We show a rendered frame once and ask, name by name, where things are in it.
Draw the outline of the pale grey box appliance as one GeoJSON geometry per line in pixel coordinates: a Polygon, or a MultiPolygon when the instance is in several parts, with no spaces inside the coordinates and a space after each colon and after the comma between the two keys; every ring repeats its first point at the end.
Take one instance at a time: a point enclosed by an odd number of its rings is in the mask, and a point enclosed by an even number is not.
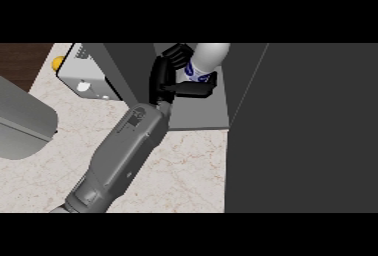
{"type": "Polygon", "coordinates": [[[71,45],[56,77],[81,98],[121,101],[121,96],[81,43],[71,45]]]}

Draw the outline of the yellow round object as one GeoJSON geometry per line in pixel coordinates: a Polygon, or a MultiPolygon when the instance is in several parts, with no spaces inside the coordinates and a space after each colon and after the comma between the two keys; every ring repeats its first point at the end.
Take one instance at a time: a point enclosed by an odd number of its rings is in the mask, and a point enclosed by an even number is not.
{"type": "Polygon", "coordinates": [[[65,56],[58,56],[55,57],[55,59],[52,60],[52,69],[53,71],[58,71],[61,64],[63,62],[65,56]]]}

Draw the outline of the dark grey cabinet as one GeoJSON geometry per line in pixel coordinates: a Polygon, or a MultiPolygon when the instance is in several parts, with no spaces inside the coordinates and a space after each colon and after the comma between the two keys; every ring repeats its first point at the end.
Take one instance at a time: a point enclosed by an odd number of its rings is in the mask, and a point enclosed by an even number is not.
{"type": "MultiPolygon", "coordinates": [[[[171,43],[84,43],[84,49],[108,78],[128,107],[149,102],[149,73],[156,57],[171,43]]],[[[224,130],[229,128],[223,71],[208,98],[182,98],[173,101],[170,130],[224,130]]]]}

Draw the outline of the pale grey rounded appliance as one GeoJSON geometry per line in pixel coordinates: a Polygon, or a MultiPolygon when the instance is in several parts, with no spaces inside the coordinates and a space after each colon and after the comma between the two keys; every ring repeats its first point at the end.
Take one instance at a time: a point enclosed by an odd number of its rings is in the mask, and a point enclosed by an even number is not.
{"type": "Polygon", "coordinates": [[[53,108],[0,76],[0,158],[19,160],[35,154],[56,128],[53,108]]]}

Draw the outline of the dark grey cabinet door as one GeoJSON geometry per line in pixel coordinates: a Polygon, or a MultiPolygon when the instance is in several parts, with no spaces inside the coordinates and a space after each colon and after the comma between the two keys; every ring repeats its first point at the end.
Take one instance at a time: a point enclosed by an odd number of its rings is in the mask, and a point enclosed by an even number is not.
{"type": "Polygon", "coordinates": [[[378,44],[269,45],[227,149],[227,211],[378,211],[378,44]]]}

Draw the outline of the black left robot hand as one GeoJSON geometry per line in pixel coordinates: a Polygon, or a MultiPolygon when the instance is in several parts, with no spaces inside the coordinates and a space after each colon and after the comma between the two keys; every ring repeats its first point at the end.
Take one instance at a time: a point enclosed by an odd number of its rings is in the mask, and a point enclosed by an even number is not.
{"type": "Polygon", "coordinates": [[[207,98],[217,87],[217,72],[201,74],[190,60],[193,49],[176,43],[156,57],[149,76],[149,103],[173,103],[176,97],[207,98]]]}

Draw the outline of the white water bottle blue label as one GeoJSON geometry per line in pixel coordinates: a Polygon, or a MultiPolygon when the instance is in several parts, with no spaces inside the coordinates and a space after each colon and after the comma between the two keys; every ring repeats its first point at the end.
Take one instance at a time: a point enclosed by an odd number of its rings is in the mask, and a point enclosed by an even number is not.
{"type": "Polygon", "coordinates": [[[199,43],[183,70],[177,73],[177,82],[205,82],[210,74],[221,65],[229,52],[229,43],[199,43]]]}

